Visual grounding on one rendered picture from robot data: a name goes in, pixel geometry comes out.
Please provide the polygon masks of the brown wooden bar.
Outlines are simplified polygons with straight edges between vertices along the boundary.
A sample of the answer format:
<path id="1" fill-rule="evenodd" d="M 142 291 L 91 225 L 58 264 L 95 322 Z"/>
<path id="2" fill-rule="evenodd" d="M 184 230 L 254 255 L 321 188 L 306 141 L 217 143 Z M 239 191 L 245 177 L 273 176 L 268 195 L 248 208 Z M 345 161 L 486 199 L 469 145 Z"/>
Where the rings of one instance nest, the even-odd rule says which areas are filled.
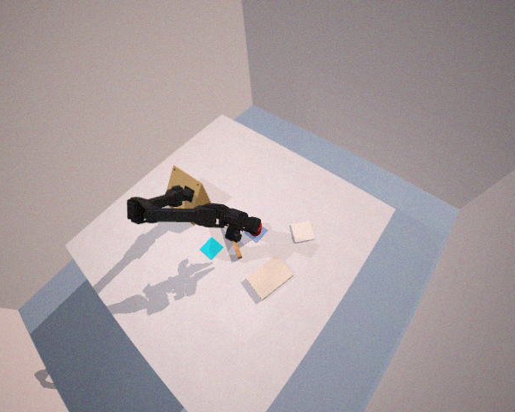
<path id="1" fill-rule="evenodd" d="M 233 242 L 233 241 L 232 241 L 232 242 Z M 239 251 L 238 244 L 237 244 L 237 243 L 235 243 L 235 242 L 233 242 L 233 247 L 234 247 L 234 250 L 235 250 L 235 252 L 236 252 L 237 258 L 238 258 L 238 259 L 241 259 L 241 258 L 242 258 L 242 256 L 241 256 L 241 253 L 240 253 L 240 251 Z"/>

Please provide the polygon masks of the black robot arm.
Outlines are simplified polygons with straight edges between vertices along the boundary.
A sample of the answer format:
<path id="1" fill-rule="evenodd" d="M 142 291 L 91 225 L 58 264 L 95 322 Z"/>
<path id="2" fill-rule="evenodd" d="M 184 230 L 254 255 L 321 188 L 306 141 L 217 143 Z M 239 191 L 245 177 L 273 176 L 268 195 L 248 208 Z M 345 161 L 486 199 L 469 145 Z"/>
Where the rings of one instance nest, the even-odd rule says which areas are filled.
<path id="1" fill-rule="evenodd" d="M 224 228 L 228 225 L 225 238 L 235 243 L 241 240 L 244 228 L 249 220 L 246 212 L 230 209 L 219 203 L 198 205 L 194 209 L 167 209 L 168 205 L 178 207 L 182 201 L 192 203 L 195 191 L 185 185 L 174 185 L 165 195 L 146 199 L 131 197 L 127 199 L 127 218 L 136 224 L 144 222 L 155 224 L 157 222 L 194 222 L 202 227 Z M 219 220 L 216 224 L 216 219 Z"/>

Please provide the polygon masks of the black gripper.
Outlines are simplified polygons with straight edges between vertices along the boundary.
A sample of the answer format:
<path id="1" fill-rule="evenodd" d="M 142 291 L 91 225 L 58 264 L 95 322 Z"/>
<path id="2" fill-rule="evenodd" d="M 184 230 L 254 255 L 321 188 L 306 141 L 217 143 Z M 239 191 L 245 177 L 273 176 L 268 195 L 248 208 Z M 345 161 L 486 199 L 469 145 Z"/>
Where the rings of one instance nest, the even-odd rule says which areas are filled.
<path id="1" fill-rule="evenodd" d="M 249 217 L 249 220 L 244 228 L 244 231 L 248 232 L 248 233 L 256 234 L 258 232 L 260 223 L 261 223 L 261 219 L 251 216 L 251 217 Z M 228 227 L 228 225 L 231 225 L 231 224 L 228 224 L 228 223 L 225 224 L 225 226 L 227 226 L 227 227 Z"/>

